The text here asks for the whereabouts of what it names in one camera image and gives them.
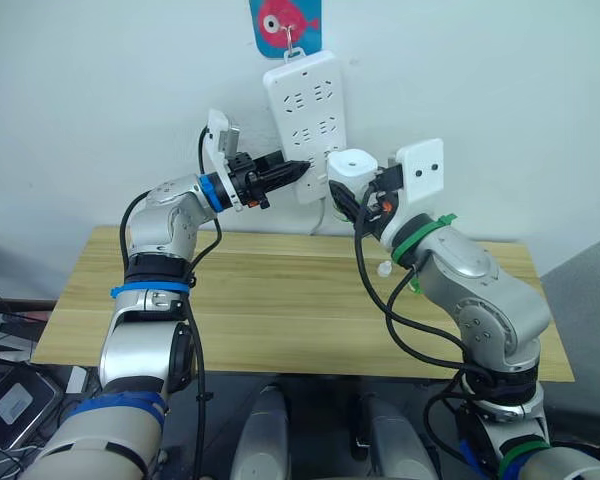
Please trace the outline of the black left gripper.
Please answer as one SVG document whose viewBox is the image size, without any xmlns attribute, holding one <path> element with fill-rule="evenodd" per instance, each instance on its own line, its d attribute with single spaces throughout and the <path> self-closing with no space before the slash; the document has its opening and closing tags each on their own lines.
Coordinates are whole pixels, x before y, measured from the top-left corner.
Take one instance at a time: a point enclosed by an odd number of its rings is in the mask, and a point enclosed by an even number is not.
<svg viewBox="0 0 600 480">
<path fill-rule="evenodd" d="M 267 209 L 267 193 L 296 182 L 310 166 L 308 161 L 285 161 L 281 150 L 258 158 L 239 152 L 229 161 L 229 178 L 243 206 Z"/>
</svg>

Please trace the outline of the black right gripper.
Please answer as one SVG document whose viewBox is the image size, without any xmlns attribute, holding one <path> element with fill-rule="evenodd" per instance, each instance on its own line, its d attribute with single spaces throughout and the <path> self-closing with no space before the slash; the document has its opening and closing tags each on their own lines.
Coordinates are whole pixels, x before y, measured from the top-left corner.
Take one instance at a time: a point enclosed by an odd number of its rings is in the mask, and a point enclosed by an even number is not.
<svg viewBox="0 0 600 480">
<path fill-rule="evenodd" d="M 349 222 L 362 224 L 363 236 L 396 236 L 406 223 L 403 203 L 403 167 L 381 168 L 370 182 L 371 194 L 361 203 L 342 182 L 330 180 L 329 191 L 335 209 Z"/>
</svg>

